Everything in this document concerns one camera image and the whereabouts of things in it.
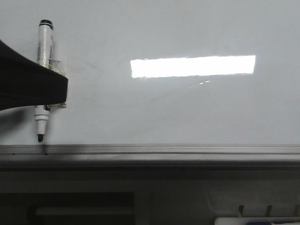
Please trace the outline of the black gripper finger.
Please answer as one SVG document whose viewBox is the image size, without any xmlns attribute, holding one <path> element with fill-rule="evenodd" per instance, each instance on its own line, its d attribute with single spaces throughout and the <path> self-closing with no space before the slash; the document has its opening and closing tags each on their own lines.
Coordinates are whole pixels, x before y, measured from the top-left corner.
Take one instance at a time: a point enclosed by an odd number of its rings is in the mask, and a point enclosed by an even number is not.
<svg viewBox="0 0 300 225">
<path fill-rule="evenodd" d="M 67 99 L 68 79 L 0 43 L 0 109 L 53 105 Z"/>
</svg>

